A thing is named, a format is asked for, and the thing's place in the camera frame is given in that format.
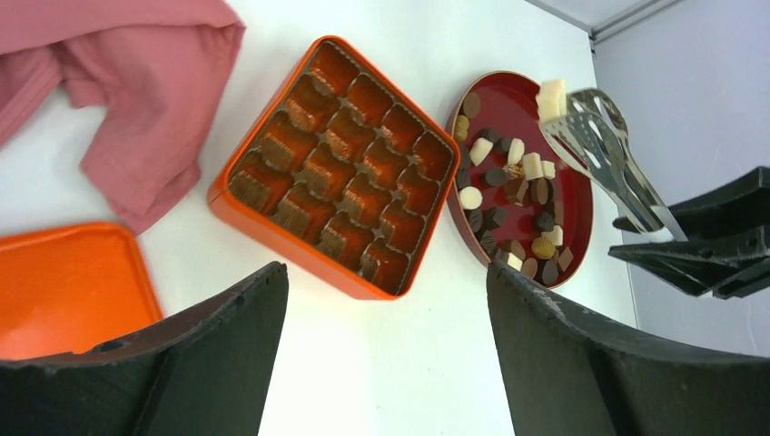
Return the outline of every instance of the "red bowl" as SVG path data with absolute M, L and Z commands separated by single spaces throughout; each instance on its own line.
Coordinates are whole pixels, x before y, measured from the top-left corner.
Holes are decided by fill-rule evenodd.
M 591 192 L 591 182 L 584 176 L 569 168 L 550 148 L 538 127 L 538 104 L 535 95 L 540 89 L 539 84 L 531 79 L 508 71 L 497 71 L 481 76 L 462 95 L 458 106 L 451 114 L 448 131 L 453 133 L 455 121 L 460 114 L 460 106 L 468 93 L 480 97 L 481 110 L 477 116 L 470 119 L 468 138 L 458 142 L 458 146 L 470 149 L 479 131 L 493 128 L 501 135 L 519 138 L 526 145 L 526 153 L 536 152 L 541 159 L 556 164 L 556 178 L 552 181 L 555 187 L 554 200 L 564 204 L 564 244 L 559 251 L 569 247 L 575 256 L 566 271 L 562 272 L 551 288 L 566 282 L 578 268 L 586 255 L 588 240 L 591 236 L 591 226 L 594 218 L 594 202 Z M 527 257 L 532 256 L 531 242 L 539 236 L 532 226 L 532 219 L 540 213 L 544 206 L 532 204 L 517 206 L 505 199 L 503 188 L 489 188 L 483 181 L 483 174 L 490 168 L 502 167 L 506 164 L 507 156 L 492 151 L 487 159 L 479 166 L 469 168 L 470 182 L 481 190 L 484 201 L 481 210 L 491 207 L 502 207 L 508 212 L 504 224 L 492 231 L 495 239 L 502 243 L 512 239 L 521 242 L 527 251 Z M 489 256 L 484 252 L 479 241 L 470 230 L 468 219 L 459 204 L 457 185 L 452 185 L 448 198 L 449 211 L 460 235 L 479 261 L 489 265 Z

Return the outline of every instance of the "white table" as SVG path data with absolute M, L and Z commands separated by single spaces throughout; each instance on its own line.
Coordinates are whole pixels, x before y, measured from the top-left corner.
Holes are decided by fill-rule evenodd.
M 311 42 L 348 39 L 439 124 L 477 76 L 596 84 L 585 32 L 521 0 L 254 2 L 231 0 L 248 25 L 202 152 L 195 189 L 140 237 L 165 313 L 208 298 L 280 256 L 219 222 L 205 191 Z M 62 91 L 0 149 L 0 234 L 113 219 L 77 163 L 104 116 Z M 558 291 L 636 325 L 614 204 L 595 190 L 587 258 Z M 291 291 L 260 435 L 510 435 L 492 338 L 485 269 L 444 208 L 410 294 L 351 299 L 289 264 Z

